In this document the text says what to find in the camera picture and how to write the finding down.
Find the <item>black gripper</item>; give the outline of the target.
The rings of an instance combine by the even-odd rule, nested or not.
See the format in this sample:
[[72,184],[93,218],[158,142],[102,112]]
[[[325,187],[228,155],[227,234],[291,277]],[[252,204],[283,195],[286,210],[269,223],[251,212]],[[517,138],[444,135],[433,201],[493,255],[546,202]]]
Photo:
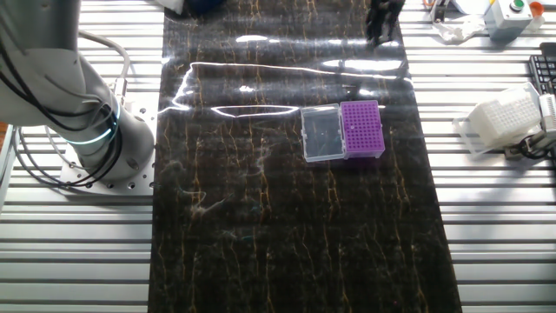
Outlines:
[[404,4],[405,0],[371,0],[366,19],[367,36],[371,43],[394,40],[394,30]]

